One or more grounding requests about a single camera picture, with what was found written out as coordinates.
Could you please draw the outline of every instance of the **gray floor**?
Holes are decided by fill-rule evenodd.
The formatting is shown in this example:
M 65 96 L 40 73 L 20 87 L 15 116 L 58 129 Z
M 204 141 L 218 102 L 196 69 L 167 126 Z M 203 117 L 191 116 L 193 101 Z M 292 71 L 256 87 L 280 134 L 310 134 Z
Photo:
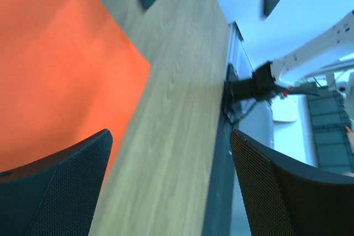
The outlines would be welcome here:
M 233 51 L 229 51 L 229 53 L 231 53 L 231 62 L 236 68 L 239 78 L 250 77 L 252 67 L 238 38 L 235 40 Z M 263 145 L 274 148 L 273 115 L 267 102 L 257 103 L 249 115 L 240 122 L 239 129 Z M 233 189 L 230 234 L 231 236 L 251 236 L 236 175 Z

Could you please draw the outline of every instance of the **black cable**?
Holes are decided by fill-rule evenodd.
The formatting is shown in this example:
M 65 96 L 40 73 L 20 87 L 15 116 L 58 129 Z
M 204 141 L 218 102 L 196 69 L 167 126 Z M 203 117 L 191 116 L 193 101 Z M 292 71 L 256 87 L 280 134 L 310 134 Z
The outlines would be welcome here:
M 225 134 L 225 140 L 226 143 L 228 144 L 228 146 L 231 148 L 231 143 L 230 143 L 230 135 L 231 132 L 235 129 L 236 125 L 243 119 L 245 119 L 250 112 L 254 109 L 254 107 L 257 105 L 257 101 L 254 100 L 254 102 L 252 103 L 252 105 L 245 111 L 243 110 L 242 113 L 235 121 L 233 121 L 233 123 L 230 123 L 229 120 L 225 119 L 224 122 L 224 134 Z
M 317 81 L 317 79 L 315 77 L 313 77 L 313 79 L 316 81 L 317 85 L 319 85 L 320 88 L 322 88 L 322 85 Z

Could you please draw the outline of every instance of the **wood grain surface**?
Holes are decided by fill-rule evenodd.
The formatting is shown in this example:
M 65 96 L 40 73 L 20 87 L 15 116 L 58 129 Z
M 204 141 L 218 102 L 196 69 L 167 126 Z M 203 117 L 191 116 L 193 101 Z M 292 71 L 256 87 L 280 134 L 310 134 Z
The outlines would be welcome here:
M 151 63 L 90 235 L 200 235 L 229 27 L 217 0 L 101 0 Z

